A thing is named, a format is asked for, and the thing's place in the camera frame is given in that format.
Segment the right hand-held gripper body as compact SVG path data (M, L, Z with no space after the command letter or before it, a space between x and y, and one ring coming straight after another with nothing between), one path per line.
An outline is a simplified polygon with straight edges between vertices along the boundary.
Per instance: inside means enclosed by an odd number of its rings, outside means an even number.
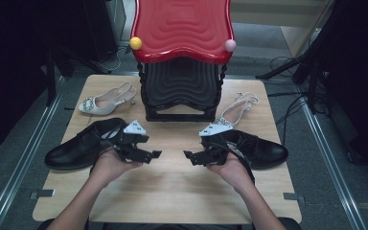
M216 139L215 145L210 149L204 149L205 157L207 158L207 164L222 165L225 162L226 155L229 152L227 142L224 140L223 135L232 130L232 126L219 125L211 123L206 128L199 132L199 136L202 137L214 137Z

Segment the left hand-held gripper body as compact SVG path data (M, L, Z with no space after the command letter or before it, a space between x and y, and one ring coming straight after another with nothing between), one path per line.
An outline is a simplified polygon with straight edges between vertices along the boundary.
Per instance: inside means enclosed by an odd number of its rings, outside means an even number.
M113 148L123 161L144 163L144 156L147 150L137 147L138 144L142 143L133 143L135 135L147 135L147 131L137 120L111 129L103 135L103 138L113 143Z

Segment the white slingback heeled shoe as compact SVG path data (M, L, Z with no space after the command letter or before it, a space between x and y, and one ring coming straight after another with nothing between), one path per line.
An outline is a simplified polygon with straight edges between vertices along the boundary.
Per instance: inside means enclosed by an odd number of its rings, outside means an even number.
M131 102L137 94L137 89L130 81L124 81L120 85L111 88L100 96L91 96L79 104L79 112L104 116L112 113L119 105Z
M259 101L259 98L252 92L239 92L235 97L235 100L221 112L219 117L216 118L215 123L233 127L239 122L243 112L250 110L251 107Z

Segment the black leather shoe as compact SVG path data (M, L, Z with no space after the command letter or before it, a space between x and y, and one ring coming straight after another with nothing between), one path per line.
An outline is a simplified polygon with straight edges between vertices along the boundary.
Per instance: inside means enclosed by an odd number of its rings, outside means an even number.
M45 165L53 170L72 171L92 166L99 155L113 147L103 135L113 128L126 124L121 118L92 123L72 139L51 149L45 156Z
M243 156L252 170L271 169L288 159L288 150L284 146L240 130L224 131L218 138Z

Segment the red and black shoe rack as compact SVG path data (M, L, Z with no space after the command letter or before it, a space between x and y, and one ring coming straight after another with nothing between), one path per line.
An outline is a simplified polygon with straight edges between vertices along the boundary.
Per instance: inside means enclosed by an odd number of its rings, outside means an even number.
M233 52L231 0L135 0L130 38L135 51L146 119L210 122L221 98Z

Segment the person's left hand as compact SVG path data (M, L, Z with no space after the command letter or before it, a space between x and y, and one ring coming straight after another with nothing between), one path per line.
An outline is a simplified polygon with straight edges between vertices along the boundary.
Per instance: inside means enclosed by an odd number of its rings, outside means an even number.
M103 189L125 172L141 166L142 163L139 162L125 162L121 160L115 149L109 149L98 158L88 177L87 184L91 188Z

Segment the person's right hand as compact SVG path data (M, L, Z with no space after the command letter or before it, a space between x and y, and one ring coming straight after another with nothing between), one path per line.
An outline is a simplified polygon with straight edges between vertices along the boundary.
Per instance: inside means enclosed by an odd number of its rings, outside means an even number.
M223 165L209 164L207 169L218 174L241 196L251 196L253 194L255 186L241 161L234 154L229 153Z

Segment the person's dark trousers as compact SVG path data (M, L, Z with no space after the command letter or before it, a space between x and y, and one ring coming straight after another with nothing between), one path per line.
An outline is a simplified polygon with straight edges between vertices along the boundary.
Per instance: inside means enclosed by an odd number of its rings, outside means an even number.
M43 221L36 230L48 230L53 219ZM279 218L287 230L302 230L292 218ZM243 227L238 224L126 224L104 223L101 230L257 230L255 225Z

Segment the yellow ball knob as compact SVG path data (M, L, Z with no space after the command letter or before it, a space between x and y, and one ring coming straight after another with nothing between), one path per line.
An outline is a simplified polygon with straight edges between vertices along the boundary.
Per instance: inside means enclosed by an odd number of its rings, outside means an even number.
M132 50L139 50L142 47L142 40L139 37L132 37L129 41L129 46Z

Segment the black metal stand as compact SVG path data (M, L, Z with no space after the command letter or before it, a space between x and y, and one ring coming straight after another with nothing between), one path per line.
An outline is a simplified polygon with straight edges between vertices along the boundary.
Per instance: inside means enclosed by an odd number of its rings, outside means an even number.
M268 73L256 76L257 80L269 80L277 75L282 74L286 70L291 69L294 66L298 66L292 80L295 84L302 84L305 80L309 80L308 87L308 107L312 114L316 113L315 108L315 96L316 85L321 73L320 61L318 57L318 47L311 45L301 56L293 58L291 61L271 70Z
M47 78L47 89L48 99L46 105L51 105L57 95L56 89L56 77L55 68L59 70L62 76L72 77L74 74L74 67L71 63L71 59L76 60L80 64L93 70L96 74L104 75L105 71L102 70L98 65L90 62L88 59L78 55L63 46L53 44L47 51L46 54L46 78Z

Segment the black curtain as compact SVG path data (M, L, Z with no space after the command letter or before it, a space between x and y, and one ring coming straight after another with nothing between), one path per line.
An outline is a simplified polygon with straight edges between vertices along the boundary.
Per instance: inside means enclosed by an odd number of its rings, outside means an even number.
M116 50L111 0L0 0L0 145L47 89L46 54L66 47L90 62Z
M368 164L368 0L335 0L310 54L350 161Z

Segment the grey metal bracket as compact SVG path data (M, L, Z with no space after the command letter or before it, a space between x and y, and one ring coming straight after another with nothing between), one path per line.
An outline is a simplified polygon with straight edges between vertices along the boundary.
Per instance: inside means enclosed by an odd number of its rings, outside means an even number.
M56 191L54 189L49 190L35 190L30 193L29 199L38 200L41 197L50 197L54 196Z
M296 193L283 193L283 197L285 200L294 200L298 203L305 203L306 200L302 195L298 195Z

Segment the metal floor rail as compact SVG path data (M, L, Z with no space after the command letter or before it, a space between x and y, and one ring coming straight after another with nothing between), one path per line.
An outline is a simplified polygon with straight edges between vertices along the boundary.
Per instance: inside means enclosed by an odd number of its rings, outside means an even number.
M20 155L6 186L0 194L0 226L12 205L27 170L33 162L33 158L42 141L43 135L54 117L67 82L68 79L64 76L58 79L56 86L57 94L54 96L53 101L44 109L27 146Z
M311 109L312 105L310 104L310 100L307 100L303 105L305 117L309 123L315 142L319 147L319 151L352 230L368 230L362 214L358 209L355 198L335 161L334 153L325 137L317 116L311 111Z

